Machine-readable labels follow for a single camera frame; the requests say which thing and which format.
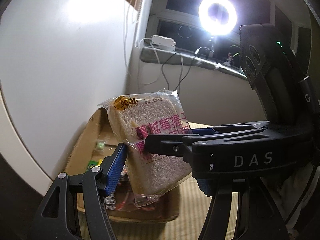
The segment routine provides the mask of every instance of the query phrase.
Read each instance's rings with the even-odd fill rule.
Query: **glowing ring light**
[[[213,4],[220,4],[226,8],[229,14],[229,20],[222,25],[217,20],[212,20],[208,15],[208,9]],[[228,0],[203,0],[199,6],[199,18],[202,27],[211,33],[211,35],[225,35],[230,33],[237,23],[237,13],[231,2]]]

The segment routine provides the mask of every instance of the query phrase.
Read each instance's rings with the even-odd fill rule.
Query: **beige striped fabric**
[[[207,125],[190,123],[191,128],[203,128]],[[208,212],[211,197],[200,191],[194,178],[189,178],[180,185],[180,215],[174,221],[164,224],[138,224],[112,222],[112,228],[118,240],[197,240]],[[233,238],[238,194],[233,193],[229,225],[226,240]],[[85,215],[79,213],[82,237],[89,240]]]

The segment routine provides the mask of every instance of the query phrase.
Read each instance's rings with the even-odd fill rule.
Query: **clear plastic wrapper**
[[[107,108],[117,140],[129,146],[126,167],[137,207],[158,201],[189,177],[191,167],[182,157],[144,149],[149,134],[191,133],[176,91],[119,96],[100,106]]]

